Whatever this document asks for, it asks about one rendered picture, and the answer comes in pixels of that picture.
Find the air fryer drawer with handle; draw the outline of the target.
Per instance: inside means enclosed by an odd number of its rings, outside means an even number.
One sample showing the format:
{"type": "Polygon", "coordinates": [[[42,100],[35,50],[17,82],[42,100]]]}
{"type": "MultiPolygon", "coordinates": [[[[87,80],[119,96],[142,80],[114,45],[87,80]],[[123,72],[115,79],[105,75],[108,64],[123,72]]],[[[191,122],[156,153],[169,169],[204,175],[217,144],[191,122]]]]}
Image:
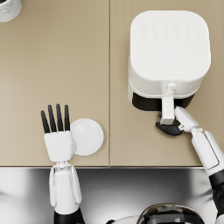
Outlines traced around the air fryer drawer with handle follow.
{"type": "Polygon", "coordinates": [[[186,108],[193,98],[193,94],[185,98],[175,98],[174,93],[176,86],[177,85],[173,82],[169,83],[165,88],[164,95],[162,97],[146,97],[141,96],[133,88],[132,84],[128,82],[129,102],[135,108],[143,111],[160,111],[160,123],[166,125],[172,124],[175,119],[175,107],[180,106],[182,108],[186,108]]]}

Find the white air fryer body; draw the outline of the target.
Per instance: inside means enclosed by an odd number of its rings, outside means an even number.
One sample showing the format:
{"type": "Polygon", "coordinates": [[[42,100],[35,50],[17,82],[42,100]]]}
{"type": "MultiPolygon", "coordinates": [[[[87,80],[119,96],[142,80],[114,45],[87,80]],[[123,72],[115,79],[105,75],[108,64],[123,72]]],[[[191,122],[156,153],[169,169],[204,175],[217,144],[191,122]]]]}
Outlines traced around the white air fryer body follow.
{"type": "Polygon", "coordinates": [[[159,111],[167,87],[187,107],[211,65],[207,23],[187,10],[147,10],[130,26],[129,87],[132,105],[159,111]]]}

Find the white round plate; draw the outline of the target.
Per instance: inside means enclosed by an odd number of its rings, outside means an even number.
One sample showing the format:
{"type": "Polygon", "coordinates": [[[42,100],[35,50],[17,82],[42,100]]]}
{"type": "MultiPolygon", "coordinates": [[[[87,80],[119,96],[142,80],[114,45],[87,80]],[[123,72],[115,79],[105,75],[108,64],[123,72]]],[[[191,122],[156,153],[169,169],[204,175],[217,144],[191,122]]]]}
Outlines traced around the white round plate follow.
{"type": "Polygon", "coordinates": [[[81,118],[72,122],[70,129],[77,144],[75,155],[90,156],[101,148],[104,134],[98,122],[88,118],[81,118]]]}

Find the dark round robot body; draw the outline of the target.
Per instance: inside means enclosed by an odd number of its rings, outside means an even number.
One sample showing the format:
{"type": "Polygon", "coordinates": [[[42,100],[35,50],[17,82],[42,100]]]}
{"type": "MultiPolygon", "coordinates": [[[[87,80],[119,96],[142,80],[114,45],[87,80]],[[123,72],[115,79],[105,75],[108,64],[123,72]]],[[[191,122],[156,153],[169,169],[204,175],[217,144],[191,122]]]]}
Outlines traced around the dark round robot body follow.
{"type": "Polygon", "coordinates": [[[106,224],[205,224],[191,208],[173,203],[148,206],[137,216],[109,220],[106,224]]]}

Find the white marbled pot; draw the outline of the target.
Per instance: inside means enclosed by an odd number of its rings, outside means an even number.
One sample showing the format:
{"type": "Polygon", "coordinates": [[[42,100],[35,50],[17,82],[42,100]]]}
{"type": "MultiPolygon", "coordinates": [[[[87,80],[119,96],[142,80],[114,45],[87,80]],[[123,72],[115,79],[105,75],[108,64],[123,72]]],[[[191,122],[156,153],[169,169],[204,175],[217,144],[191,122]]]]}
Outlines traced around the white marbled pot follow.
{"type": "Polygon", "coordinates": [[[22,10],[21,0],[0,0],[0,23],[9,22],[22,10]]]}

